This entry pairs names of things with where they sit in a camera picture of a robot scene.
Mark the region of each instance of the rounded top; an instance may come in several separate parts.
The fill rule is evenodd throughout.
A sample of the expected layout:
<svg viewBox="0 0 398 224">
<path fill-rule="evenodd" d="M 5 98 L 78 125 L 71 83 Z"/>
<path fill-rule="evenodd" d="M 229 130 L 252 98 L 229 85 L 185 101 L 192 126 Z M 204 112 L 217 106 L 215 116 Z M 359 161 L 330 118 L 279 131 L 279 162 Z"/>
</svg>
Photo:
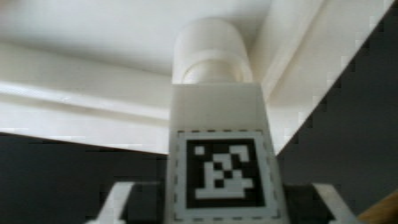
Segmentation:
<svg viewBox="0 0 398 224">
<path fill-rule="evenodd" d="M 208 60 L 229 64 L 238 71 L 238 82 L 252 81 L 241 36 L 234 26 L 220 19 L 202 19 L 181 30 L 174 48 L 172 83 L 185 83 L 186 71 Z"/>
</svg>

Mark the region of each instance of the white ceiling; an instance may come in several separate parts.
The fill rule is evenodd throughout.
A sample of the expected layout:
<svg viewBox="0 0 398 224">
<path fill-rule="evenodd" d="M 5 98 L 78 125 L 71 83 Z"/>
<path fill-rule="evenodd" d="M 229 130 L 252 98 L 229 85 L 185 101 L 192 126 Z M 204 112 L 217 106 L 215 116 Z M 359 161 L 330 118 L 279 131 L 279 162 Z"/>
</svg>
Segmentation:
<svg viewBox="0 0 398 224">
<path fill-rule="evenodd" d="M 270 0 L 16 0 L 0 8 L 0 38 L 170 74 L 172 47 L 197 19 L 227 20 L 254 42 Z"/>
</svg>

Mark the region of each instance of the gray wall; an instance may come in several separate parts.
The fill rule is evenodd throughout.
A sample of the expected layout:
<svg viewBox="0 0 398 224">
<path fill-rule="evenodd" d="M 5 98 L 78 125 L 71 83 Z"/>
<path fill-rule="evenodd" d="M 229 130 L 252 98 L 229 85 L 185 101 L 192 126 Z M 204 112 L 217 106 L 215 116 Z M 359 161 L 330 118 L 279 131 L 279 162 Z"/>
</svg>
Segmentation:
<svg viewBox="0 0 398 224">
<path fill-rule="evenodd" d="M 279 165 L 286 183 L 336 185 L 355 213 L 398 189 L 398 8 L 279 154 Z"/>
</svg>

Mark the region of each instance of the white cylindrical post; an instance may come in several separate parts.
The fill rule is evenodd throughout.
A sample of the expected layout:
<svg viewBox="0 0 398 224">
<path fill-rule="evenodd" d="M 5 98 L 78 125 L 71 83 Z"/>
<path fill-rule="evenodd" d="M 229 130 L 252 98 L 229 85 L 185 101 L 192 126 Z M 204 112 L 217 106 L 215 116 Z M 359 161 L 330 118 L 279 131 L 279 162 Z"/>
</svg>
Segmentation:
<svg viewBox="0 0 398 224">
<path fill-rule="evenodd" d="M 202 19 L 186 26 L 174 52 L 174 84 L 252 81 L 241 36 L 222 20 Z"/>
</svg>

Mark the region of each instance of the dark gray surface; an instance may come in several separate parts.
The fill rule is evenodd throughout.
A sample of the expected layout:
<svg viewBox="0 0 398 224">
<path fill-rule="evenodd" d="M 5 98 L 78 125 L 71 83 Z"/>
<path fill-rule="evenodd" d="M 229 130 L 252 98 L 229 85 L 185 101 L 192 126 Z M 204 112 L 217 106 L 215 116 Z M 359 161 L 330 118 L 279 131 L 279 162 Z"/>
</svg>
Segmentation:
<svg viewBox="0 0 398 224">
<path fill-rule="evenodd" d="M 279 154 L 286 183 L 336 185 L 355 213 L 398 189 L 398 9 Z"/>
<path fill-rule="evenodd" d="M 83 224 L 98 215 L 115 181 L 165 176 L 165 156 L 0 135 L 0 223 Z M 162 217 L 160 189 L 133 190 L 128 219 Z"/>
</svg>

